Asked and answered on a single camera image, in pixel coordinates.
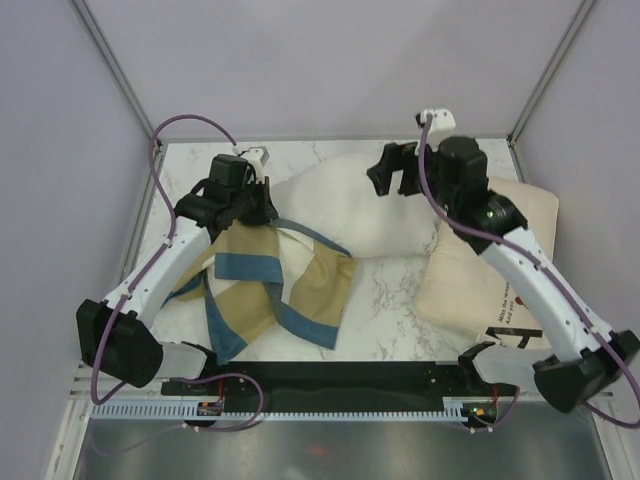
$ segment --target white pillow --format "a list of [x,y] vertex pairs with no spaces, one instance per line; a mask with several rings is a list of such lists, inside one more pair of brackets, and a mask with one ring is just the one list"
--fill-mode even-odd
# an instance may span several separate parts
[[396,191],[378,197],[367,169],[378,157],[351,154],[326,160],[271,187],[281,218],[315,230],[355,258],[429,254],[436,243],[435,212],[422,195]]
[[[500,178],[489,179],[489,187],[505,195],[529,221],[545,254],[553,257],[558,198],[531,185]],[[548,348],[538,322],[522,304],[516,292],[482,257],[477,256],[444,222],[438,231],[438,244],[418,294],[414,313],[424,320],[468,333],[474,339],[496,333],[509,346]],[[526,329],[530,332],[518,332]]]

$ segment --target marble surface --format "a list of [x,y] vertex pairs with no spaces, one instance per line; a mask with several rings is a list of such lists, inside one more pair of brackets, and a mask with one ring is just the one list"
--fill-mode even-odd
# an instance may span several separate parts
[[[347,153],[370,153],[377,161],[385,140],[264,142],[270,153],[265,173],[273,183],[287,180],[323,160]],[[489,157],[489,174],[517,180],[505,140],[479,140]],[[211,159],[232,153],[228,143],[170,144],[160,178],[176,202],[209,173]],[[169,227],[166,207],[156,193],[139,258],[144,257]],[[249,345],[236,360],[455,360],[474,338],[416,318],[411,303],[424,277],[428,258],[412,256],[361,260],[335,350],[327,350],[275,326]],[[152,329],[160,340],[189,341],[210,346],[204,302],[174,301],[159,313]]]

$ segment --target towel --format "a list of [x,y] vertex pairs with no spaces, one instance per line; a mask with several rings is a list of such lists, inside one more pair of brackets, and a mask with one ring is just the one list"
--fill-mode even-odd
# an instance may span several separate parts
[[234,222],[187,269],[167,301],[204,297],[219,364],[276,324],[334,349],[355,269],[347,250],[295,222]]

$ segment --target white wall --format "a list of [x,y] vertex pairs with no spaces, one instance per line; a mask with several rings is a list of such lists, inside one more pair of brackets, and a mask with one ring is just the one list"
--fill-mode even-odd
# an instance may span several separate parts
[[[153,123],[251,138],[506,135],[580,0],[87,0]],[[195,122],[174,138],[211,137]]]
[[0,2],[0,478],[42,478],[113,285],[145,136],[65,0]]
[[603,318],[640,335],[638,18],[637,0],[599,2],[519,144],[530,183],[560,198],[560,270]]

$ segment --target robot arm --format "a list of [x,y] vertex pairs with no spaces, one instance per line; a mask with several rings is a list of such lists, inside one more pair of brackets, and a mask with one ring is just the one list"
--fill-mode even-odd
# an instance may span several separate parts
[[[87,365],[94,366],[107,321],[124,294],[126,300],[109,332],[100,370],[136,387],[156,377],[200,375],[207,358],[201,347],[158,342],[150,328],[182,274],[234,220],[265,225],[277,218],[268,178],[262,172],[266,155],[266,151],[251,149],[243,158],[216,156],[209,177],[176,204],[175,234],[171,239],[165,235],[163,243],[168,248],[157,261],[150,262],[151,254],[102,302],[82,303],[76,319],[82,360]],[[146,273],[129,291],[143,270]]]
[[[425,146],[429,190],[447,212],[448,219],[500,237],[535,257],[536,263],[503,243],[454,229],[458,237],[513,285],[551,345],[551,350],[521,350],[484,342],[463,353],[459,363],[470,375],[485,382],[507,383],[539,392],[553,407],[569,412],[621,374],[595,334],[627,365],[640,350],[640,342],[630,331],[614,332],[591,311],[544,255],[522,213],[508,198],[488,189],[487,157],[477,142],[462,136],[444,138],[455,128],[451,112],[425,110],[416,116],[418,124],[424,125],[427,114],[433,117],[430,143],[434,137],[442,140],[437,150]],[[367,171],[378,195],[389,193],[391,175],[398,170],[403,172],[399,194],[422,193],[417,151],[416,143],[385,146],[380,162]],[[545,272],[551,272],[571,294],[593,327],[585,326]]]

